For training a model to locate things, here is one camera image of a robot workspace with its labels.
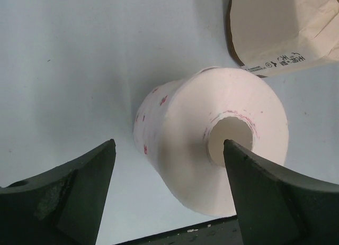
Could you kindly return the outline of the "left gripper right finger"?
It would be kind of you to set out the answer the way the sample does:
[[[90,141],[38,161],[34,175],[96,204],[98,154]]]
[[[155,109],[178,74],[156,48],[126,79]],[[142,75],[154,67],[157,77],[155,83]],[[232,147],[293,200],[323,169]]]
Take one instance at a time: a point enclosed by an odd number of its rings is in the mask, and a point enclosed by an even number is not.
[[[244,244],[338,244],[338,185],[262,158],[233,140],[224,160]]]

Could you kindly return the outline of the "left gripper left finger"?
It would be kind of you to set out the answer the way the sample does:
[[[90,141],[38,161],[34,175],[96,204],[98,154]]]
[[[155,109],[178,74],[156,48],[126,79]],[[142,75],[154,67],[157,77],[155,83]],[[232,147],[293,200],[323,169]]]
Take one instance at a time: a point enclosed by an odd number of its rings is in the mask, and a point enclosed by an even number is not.
[[[1,188],[1,244],[95,244],[116,158],[110,139]]]

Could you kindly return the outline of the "white dotted paper roll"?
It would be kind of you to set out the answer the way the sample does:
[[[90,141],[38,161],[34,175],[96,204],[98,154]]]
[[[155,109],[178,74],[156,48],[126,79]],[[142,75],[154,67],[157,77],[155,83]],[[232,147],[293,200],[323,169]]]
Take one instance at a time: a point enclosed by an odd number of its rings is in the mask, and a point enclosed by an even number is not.
[[[185,207],[205,215],[236,214],[224,141],[283,165],[288,120],[273,89],[237,68],[211,67],[155,87],[140,105],[138,150]]]

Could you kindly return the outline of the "cream paper roll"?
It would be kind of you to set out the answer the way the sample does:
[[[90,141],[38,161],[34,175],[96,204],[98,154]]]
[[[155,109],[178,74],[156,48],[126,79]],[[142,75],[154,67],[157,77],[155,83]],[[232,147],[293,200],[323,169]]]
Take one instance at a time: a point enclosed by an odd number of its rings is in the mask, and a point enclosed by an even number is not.
[[[338,61],[338,0],[230,0],[230,56],[270,77]]]

